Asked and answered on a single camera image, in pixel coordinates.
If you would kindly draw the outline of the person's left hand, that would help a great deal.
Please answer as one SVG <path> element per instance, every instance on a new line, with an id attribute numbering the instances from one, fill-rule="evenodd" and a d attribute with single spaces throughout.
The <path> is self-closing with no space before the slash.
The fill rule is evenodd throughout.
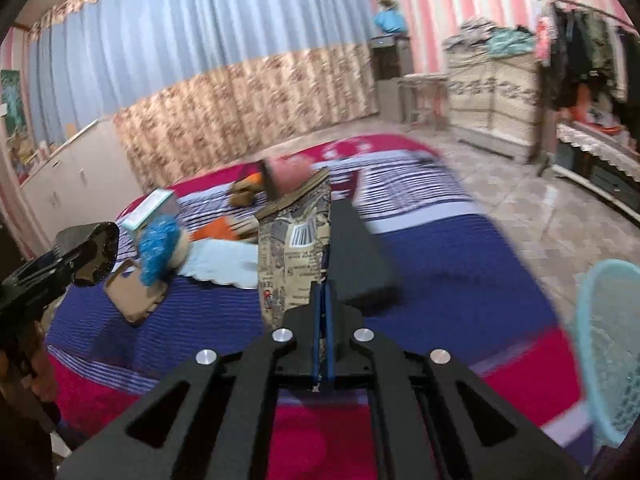
<path id="1" fill-rule="evenodd" d="M 21 418 L 36 422 L 45 434 L 52 434 L 61 415 L 43 341 L 41 323 L 34 321 L 2 342 L 1 393 Z"/>

